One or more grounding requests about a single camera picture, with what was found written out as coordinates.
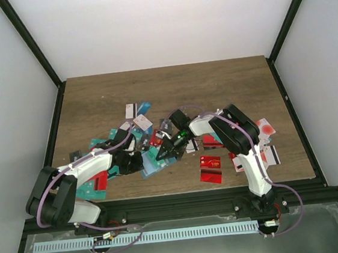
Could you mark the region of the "blue leather card holder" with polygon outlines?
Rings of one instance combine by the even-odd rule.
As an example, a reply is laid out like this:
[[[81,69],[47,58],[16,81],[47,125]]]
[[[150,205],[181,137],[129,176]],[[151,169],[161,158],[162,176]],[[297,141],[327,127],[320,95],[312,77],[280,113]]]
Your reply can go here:
[[[141,175],[144,179],[148,179],[157,172],[162,171],[164,168],[177,162],[175,157],[169,159],[156,160],[156,156],[159,152],[159,148],[150,147],[148,151],[142,153],[143,169]]]

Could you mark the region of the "teal VIP card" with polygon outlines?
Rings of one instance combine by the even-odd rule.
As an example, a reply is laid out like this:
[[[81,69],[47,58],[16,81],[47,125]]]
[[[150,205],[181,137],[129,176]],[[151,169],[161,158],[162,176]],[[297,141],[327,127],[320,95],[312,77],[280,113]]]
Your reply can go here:
[[[156,147],[153,147],[142,154],[144,170],[147,172],[147,174],[151,174],[161,169],[165,165],[164,160],[157,161],[155,159],[157,154],[158,149]]]

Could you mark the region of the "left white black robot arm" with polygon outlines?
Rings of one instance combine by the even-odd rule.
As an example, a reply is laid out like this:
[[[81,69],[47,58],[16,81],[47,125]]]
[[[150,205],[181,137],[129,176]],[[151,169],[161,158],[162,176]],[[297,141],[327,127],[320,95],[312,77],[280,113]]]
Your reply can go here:
[[[114,166],[120,175],[143,170],[143,158],[135,149],[132,127],[118,129],[115,137],[94,146],[85,156],[67,165],[45,166],[26,204],[27,214],[36,218],[40,228],[65,224],[88,224],[97,233],[109,227],[109,218],[95,203],[77,201],[76,190],[97,174]]]

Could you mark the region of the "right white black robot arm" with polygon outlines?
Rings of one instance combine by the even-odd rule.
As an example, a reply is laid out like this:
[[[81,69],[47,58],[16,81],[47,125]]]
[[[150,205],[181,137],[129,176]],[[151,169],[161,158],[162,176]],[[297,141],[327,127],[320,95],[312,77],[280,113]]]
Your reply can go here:
[[[156,160],[180,159],[193,138],[214,133],[224,148],[237,156],[248,181],[251,205],[259,215],[266,215],[274,207],[277,193],[266,174],[260,155],[259,127],[234,104],[216,112],[204,112],[189,118],[181,109],[169,120],[178,129],[174,136],[164,134]]]

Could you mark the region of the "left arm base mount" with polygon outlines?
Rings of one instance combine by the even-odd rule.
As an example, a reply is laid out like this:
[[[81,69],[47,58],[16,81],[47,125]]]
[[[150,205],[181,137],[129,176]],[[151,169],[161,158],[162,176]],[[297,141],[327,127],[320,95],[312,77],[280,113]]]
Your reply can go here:
[[[76,235],[102,234],[106,231],[112,231],[117,227],[120,227],[121,231],[123,231],[128,227],[125,223],[122,223],[122,221],[112,218],[108,212],[102,212],[97,221],[90,225],[92,225],[93,228],[80,225],[75,229]]]

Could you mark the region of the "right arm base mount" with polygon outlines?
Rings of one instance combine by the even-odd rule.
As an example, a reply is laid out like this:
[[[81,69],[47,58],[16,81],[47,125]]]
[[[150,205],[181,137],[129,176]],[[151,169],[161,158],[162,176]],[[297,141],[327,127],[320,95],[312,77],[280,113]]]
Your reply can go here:
[[[259,201],[257,198],[236,197],[232,201],[237,218],[270,218],[280,212],[282,215],[289,213],[289,207],[283,205],[284,198],[277,197],[268,202]]]

